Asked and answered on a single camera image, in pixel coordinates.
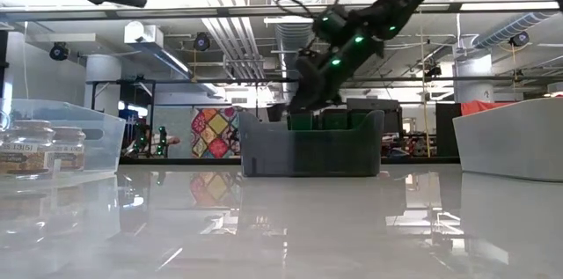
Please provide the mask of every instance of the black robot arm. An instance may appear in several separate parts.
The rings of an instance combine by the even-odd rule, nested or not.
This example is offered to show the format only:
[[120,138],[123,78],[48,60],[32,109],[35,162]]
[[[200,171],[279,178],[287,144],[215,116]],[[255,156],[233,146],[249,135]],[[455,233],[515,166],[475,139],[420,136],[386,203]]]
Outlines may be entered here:
[[[289,110],[340,103],[340,86],[373,54],[384,56],[384,41],[394,38],[424,1],[377,0],[350,12],[335,4],[315,17],[313,32],[330,47],[323,53],[308,48],[300,51],[296,68],[301,77]],[[557,1],[563,10],[563,0]]]

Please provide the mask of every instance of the jar label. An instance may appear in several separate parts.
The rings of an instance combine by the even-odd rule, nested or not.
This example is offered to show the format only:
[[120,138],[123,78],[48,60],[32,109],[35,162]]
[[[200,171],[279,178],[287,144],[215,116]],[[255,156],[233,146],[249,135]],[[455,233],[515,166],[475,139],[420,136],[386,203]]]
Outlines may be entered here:
[[84,146],[55,146],[55,159],[61,160],[62,171],[84,169]]
[[53,153],[34,143],[3,143],[0,145],[0,173],[49,173]]

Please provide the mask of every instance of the colorful quilt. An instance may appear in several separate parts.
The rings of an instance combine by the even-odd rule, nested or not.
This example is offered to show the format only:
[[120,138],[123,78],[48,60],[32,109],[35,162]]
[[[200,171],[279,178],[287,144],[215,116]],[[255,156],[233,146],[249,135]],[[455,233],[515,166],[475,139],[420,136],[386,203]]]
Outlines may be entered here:
[[192,121],[193,158],[229,158],[240,151],[230,137],[238,129],[237,114],[242,108],[202,108]]

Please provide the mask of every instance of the gray plastic bin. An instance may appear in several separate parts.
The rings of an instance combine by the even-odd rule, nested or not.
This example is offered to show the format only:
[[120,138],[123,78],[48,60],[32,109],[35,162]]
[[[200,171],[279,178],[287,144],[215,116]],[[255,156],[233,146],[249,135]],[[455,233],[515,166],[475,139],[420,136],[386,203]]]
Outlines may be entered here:
[[384,112],[369,113],[350,130],[290,131],[238,114],[241,161],[247,177],[368,177],[381,165]]

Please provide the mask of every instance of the security camera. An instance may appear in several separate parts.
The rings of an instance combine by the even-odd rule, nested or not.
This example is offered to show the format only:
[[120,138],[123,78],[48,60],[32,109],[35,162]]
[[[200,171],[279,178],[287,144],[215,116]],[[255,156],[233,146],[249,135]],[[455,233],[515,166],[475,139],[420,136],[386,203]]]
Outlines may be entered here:
[[55,61],[65,61],[69,59],[70,50],[66,46],[66,42],[56,42],[49,52],[51,59]]
[[205,51],[211,47],[211,41],[206,33],[197,33],[194,40],[194,49],[197,51]]
[[508,44],[512,47],[523,47],[530,42],[530,36],[526,32],[521,32],[508,40]]

